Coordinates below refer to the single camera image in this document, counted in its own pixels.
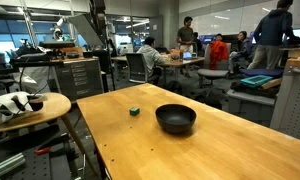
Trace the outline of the office chair with orange jacket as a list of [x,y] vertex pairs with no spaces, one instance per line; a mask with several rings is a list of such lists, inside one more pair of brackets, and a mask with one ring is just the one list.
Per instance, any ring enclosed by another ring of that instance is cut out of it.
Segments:
[[230,43],[222,41],[213,41],[207,45],[203,66],[197,71],[200,88],[205,86],[205,80],[209,80],[212,85],[214,80],[228,74],[230,48]]

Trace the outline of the grey storage bin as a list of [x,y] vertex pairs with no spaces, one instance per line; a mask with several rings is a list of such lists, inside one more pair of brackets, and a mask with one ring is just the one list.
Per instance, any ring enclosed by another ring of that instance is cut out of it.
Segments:
[[269,127],[275,100],[264,96],[251,95],[230,89],[227,92],[227,111],[254,123]]

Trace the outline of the red handled tool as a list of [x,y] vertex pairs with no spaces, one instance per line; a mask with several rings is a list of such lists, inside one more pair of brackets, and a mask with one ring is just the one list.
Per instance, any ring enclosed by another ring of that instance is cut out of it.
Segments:
[[36,154],[36,155],[43,155],[43,154],[49,153],[50,150],[51,150],[51,147],[45,147],[45,148],[43,148],[43,149],[37,149],[37,150],[35,151],[35,154]]

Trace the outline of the standing person in blue hoodie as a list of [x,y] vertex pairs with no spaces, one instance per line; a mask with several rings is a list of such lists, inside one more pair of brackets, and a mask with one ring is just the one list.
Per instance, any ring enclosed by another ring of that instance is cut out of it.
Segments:
[[294,37],[293,18],[289,12],[293,1],[279,0],[277,7],[260,20],[254,31],[257,47],[248,69],[256,69],[263,61],[266,61],[268,70],[273,70],[277,66],[282,56],[280,48],[283,44],[283,35]]

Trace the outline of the wooden office desk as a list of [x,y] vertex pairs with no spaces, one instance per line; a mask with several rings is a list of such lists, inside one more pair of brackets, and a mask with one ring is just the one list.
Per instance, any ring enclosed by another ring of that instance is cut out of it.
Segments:
[[[112,57],[112,60],[114,61],[115,70],[118,70],[119,61],[127,63],[126,56]],[[180,67],[198,63],[198,62],[202,63],[203,61],[204,61],[203,57],[195,57],[189,60],[172,60],[171,58],[168,58],[164,63],[159,64],[159,66],[163,68],[163,81],[166,81],[166,69],[168,67],[173,67],[175,69],[175,79],[178,79],[178,69]]]

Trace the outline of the grey perforated cabinet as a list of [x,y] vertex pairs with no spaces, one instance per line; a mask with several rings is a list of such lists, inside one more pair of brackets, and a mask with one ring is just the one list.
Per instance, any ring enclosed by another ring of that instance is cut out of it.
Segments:
[[300,60],[286,62],[270,128],[300,139]]

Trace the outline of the green block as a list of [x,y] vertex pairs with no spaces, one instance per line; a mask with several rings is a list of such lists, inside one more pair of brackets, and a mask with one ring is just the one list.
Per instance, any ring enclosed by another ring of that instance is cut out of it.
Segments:
[[136,116],[140,113],[140,109],[138,107],[132,107],[129,110],[129,113],[130,113],[131,116]]

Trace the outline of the aluminium extrusion bar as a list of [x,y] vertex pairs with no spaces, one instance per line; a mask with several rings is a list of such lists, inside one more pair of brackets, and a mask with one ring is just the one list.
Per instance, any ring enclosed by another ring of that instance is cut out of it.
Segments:
[[18,153],[2,162],[0,162],[0,177],[11,172],[12,170],[22,166],[25,163],[25,157],[22,153]]

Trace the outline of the round wooden side table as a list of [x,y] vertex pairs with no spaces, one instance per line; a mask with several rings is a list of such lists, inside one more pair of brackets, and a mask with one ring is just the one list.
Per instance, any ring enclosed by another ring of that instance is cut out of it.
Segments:
[[87,155],[86,148],[75,131],[74,126],[67,117],[67,113],[70,111],[72,106],[71,101],[60,93],[49,92],[44,93],[44,96],[46,97],[46,100],[43,102],[43,107],[40,110],[22,113],[21,115],[17,115],[7,122],[0,120],[0,132],[9,132],[22,128],[30,128],[32,126],[47,123],[54,119],[60,118],[81,153],[85,155],[85,160],[90,169],[95,175],[97,175],[96,168],[93,165],[90,157]]

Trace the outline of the teal tray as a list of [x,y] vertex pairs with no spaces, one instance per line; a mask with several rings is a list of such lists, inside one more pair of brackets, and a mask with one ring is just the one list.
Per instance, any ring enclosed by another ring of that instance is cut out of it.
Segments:
[[244,78],[241,82],[249,87],[259,87],[272,80],[271,76],[257,75],[253,77]]

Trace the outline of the standing person in dark shirt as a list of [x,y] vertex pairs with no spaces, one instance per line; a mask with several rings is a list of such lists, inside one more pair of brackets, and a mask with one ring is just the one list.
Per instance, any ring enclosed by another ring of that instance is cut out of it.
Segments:
[[178,30],[176,42],[179,48],[183,51],[193,52],[193,29],[191,28],[193,18],[186,16],[183,21],[183,26]]

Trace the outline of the grey drawer cabinet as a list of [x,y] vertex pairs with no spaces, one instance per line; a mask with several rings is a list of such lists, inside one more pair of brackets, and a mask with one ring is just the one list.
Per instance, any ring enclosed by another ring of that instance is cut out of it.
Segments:
[[55,68],[58,91],[71,102],[104,92],[97,58],[68,61]]

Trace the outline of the seated person in dark clothes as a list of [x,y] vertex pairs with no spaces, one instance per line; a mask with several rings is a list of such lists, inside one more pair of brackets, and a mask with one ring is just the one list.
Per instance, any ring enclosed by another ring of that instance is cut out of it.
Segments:
[[229,56],[229,73],[234,74],[234,63],[240,58],[247,59],[252,53],[252,42],[247,37],[246,31],[240,31],[238,34],[238,41],[240,42],[240,48],[238,51],[233,51]]

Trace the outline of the seated person in grey hoodie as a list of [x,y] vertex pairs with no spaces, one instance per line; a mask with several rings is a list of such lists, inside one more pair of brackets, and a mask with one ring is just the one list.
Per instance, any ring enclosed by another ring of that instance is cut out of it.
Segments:
[[157,85],[162,74],[162,70],[158,67],[158,64],[164,63],[165,58],[154,48],[154,44],[155,39],[147,37],[142,47],[138,50],[138,53],[143,55],[148,74],[153,78],[153,84]]

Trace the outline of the grey mesh office chair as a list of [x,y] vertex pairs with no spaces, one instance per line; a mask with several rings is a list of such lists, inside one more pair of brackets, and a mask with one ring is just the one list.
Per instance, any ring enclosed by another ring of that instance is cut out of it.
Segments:
[[128,53],[126,59],[129,67],[129,81],[146,83],[148,80],[148,72],[144,56],[141,53]]

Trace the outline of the black bowl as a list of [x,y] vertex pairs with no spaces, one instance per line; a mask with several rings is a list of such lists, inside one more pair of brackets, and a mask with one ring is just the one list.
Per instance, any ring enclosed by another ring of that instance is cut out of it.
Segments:
[[189,131],[196,121],[196,112],[185,105],[165,104],[155,111],[159,126],[167,133],[180,134]]

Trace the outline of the white cloth with black items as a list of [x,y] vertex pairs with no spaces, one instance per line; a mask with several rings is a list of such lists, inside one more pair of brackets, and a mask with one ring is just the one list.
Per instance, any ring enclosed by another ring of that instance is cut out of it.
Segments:
[[44,94],[30,94],[24,91],[0,96],[0,120],[7,122],[17,115],[39,111],[48,97]]

